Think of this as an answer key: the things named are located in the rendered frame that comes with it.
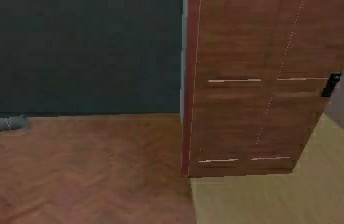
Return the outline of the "brown wooden room door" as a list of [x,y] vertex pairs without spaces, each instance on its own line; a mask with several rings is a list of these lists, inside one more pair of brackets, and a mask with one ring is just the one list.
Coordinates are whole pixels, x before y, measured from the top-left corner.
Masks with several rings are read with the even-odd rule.
[[294,170],[344,70],[344,0],[183,0],[182,172]]

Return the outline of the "grey cloth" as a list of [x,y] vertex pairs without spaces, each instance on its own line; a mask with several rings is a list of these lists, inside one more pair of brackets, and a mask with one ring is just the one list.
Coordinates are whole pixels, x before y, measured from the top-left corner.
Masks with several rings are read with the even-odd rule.
[[15,116],[0,119],[0,132],[18,130],[28,125],[28,119],[24,116]]

